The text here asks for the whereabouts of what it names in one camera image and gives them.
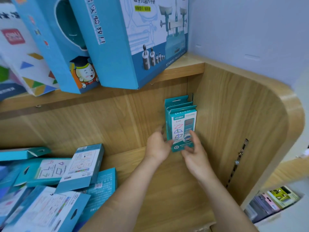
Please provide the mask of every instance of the qr code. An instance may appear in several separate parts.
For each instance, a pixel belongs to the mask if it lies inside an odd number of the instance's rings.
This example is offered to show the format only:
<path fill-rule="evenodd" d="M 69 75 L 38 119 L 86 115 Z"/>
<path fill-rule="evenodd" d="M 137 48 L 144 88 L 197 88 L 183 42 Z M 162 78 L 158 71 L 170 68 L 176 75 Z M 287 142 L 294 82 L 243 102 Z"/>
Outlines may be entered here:
<path fill-rule="evenodd" d="M 83 149 L 86 149 L 87 147 L 80 147 L 80 148 L 78 148 L 77 150 L 79 151 L 79 150 L 83 150 Z"/>
<path fill-rule="evenodd" d="M 102 188 L 103 183 L 95 184 L 95 189 Z"/>

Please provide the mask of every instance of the red logo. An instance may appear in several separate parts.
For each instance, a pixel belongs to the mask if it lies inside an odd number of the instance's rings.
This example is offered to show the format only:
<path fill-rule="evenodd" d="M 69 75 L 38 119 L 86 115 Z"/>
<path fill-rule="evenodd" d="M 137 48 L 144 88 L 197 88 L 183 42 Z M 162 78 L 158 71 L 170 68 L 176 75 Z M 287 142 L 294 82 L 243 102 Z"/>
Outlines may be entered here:
<path fill-rule="evenodd" d="M 1 31 L 2 31 L 2 34 L 5 36 L 5 38 L 11 45 L 25 43 L 25 39 L 23 38 L 21 33 L 16 28 L 2 29 Z"/>

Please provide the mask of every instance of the yellow label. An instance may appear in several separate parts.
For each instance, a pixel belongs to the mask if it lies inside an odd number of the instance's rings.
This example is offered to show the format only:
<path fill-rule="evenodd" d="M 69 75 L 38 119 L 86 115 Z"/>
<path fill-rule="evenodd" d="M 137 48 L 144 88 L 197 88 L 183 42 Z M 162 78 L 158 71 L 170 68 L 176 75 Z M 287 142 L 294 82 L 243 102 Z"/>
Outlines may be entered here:
<path fill-rule="evenodd" d="M 135 11 L 150 12 L 150 11 L 151 11 L 151 8 L 150 8 L 150 6 L 136 5 L 136 6 L 135 6 Z"/>

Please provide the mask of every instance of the cartoon character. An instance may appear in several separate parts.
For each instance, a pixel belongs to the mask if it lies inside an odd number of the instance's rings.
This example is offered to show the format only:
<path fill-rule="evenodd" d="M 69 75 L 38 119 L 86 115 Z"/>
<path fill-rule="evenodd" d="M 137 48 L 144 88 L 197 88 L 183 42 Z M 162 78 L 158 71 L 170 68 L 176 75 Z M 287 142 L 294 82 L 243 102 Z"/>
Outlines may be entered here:
<path fill-rule="evenodd" d="M 95 69 L 92 64 L 88 62 L 89 57 L 77 56 L 70 62 L 75 64 L 76 75 L 79 81 L 82 83 L 83 88 L 95 81 L 99 82 L 98 76 L 95 73 Z"/>

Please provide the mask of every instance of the lower shelf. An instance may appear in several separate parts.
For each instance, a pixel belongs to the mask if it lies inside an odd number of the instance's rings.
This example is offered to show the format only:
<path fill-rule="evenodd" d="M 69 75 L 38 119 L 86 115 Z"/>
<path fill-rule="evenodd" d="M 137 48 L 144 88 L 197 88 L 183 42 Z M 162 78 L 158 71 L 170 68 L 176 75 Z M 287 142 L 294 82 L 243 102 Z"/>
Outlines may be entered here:
<path fill-rule="evenodd" d="M 144 153 L 145 147 L 105 156 L 101 170 L 116 167 L 120 185 Z M 189 231 L 210 222 L 214 222 L 214 215 L 205 193 L 180 152 L 171 153 L 149 185 L 134 231 Z"/>
<path fill-rule="evenodd" d="M 309 157 L 280 163 L 260 191 L 267 191 L 309 176 Z"/>

